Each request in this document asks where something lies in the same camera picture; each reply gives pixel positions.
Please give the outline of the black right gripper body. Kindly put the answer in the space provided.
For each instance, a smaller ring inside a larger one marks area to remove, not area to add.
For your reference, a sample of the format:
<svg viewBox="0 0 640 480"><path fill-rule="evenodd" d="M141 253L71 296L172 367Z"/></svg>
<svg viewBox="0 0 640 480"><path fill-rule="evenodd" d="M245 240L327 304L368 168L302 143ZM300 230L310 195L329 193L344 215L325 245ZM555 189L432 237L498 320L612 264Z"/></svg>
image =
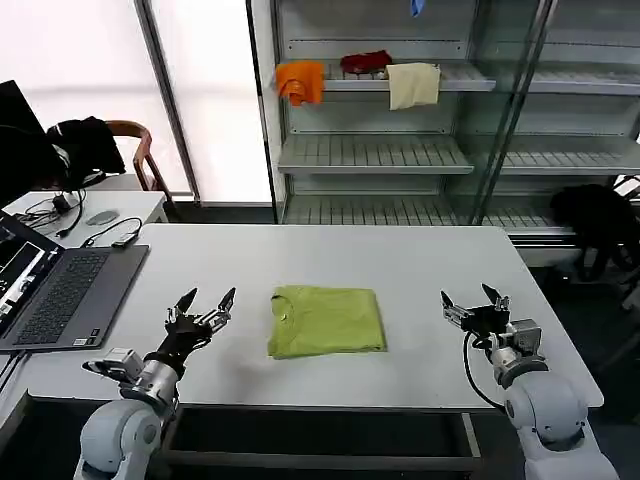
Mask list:
<svg viewBox="0 0 640 480"><path fill-rule="evenodd" d="M462 319L462 330L474 335L503 334L510 320L508 310L498 310L493 305L468 309L469 314Z"/></svg>

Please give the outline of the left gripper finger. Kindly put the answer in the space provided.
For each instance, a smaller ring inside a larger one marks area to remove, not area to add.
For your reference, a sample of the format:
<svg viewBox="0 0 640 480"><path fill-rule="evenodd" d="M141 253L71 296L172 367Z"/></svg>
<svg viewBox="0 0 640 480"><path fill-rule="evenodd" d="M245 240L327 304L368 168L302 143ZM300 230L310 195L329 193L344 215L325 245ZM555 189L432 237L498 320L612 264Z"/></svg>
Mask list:
<svg viewBox="0 0 640 480"><path fill-rule="evenodd" d="M224 328L231 319L231 309L234 305L236 288L232 287L220 300L216 309L203 314L199 319L199 325L207 327L212 333L217 333Z"/></svg>
<svg viewBox="0 0 640 480"><path fill-rule="evenodd" d="M168 316L166 319L166 324L174 324L178 321L179 318L184 317L189 308L191 307L193 300L197 294L198 289L193 288L188 291L186 294L180 297L177 303L168 309Z"/></svg>

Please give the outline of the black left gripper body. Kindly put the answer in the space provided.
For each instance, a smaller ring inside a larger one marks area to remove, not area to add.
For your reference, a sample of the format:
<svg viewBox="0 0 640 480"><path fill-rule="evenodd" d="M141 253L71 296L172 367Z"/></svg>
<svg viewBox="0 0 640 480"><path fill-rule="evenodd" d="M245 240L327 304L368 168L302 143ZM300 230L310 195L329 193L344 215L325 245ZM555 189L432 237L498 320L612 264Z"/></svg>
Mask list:
<svg viewBox="0 0 640 480"><path fill-rule="evenodd" d="M174 371L184 371L188 356L207 345L213 336L208 323L197 323L195 315L180 314L165 325L167 335L156 351L145 355L144 362L158 361Z"/></svg>

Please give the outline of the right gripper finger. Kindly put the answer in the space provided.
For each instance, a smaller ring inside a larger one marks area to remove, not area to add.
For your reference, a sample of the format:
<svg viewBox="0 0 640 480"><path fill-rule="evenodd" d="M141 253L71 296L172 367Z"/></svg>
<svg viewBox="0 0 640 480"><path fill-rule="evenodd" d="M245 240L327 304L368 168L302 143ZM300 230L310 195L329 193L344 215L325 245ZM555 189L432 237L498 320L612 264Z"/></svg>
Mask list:
<svg viewBox="0 0 640 480"><path fill-rule="evenodd" d="M489 300L489 304L483 306L486 312L491 314L509 313L510 298L508 296L501 295L497 289L485 283L482 284L482 290Z"/></svg>
<svg viewBox="0 0 640 480"><path fill-rule="evenodd" d="M455 304L445 291L440 291L442 311L444 318L459 328L465 328L470 311Z"/></svg>

